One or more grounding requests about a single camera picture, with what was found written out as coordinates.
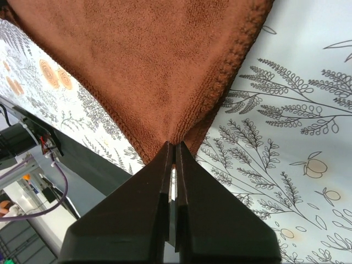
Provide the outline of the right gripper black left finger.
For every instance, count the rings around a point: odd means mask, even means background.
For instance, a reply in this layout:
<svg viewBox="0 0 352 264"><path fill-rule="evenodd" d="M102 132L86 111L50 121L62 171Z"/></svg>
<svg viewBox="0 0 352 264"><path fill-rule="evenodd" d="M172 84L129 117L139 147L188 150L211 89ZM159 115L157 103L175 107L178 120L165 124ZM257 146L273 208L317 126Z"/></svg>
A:
<svg viewBox="0 0 352 264"><path fill-rule="evenodd" d="M173 145L72 224L58 263L163 263Z"/></svg>

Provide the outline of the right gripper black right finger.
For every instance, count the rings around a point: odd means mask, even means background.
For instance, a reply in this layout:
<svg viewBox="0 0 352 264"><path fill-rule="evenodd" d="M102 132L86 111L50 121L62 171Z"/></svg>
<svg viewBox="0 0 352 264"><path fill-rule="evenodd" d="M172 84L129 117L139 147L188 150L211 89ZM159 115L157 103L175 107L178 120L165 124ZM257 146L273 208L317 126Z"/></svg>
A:
<svg viewBox="0 0 352 264"><path fill-rule="evenodd" d="M186 144L175 147L176 242L180 263L280 263L274 231L202 168Z"/></svg>

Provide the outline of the brown towel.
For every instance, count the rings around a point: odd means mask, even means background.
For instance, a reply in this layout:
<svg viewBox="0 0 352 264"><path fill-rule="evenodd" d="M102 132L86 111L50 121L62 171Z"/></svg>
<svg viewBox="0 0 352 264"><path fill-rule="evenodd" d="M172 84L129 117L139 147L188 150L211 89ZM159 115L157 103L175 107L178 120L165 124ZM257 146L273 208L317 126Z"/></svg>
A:
<svg viewBox="0 0 352 264"><path fill-rule="evenodd" d="M1 1L81 83L144 163L164 145L196 154L272 1Z"/></svg>

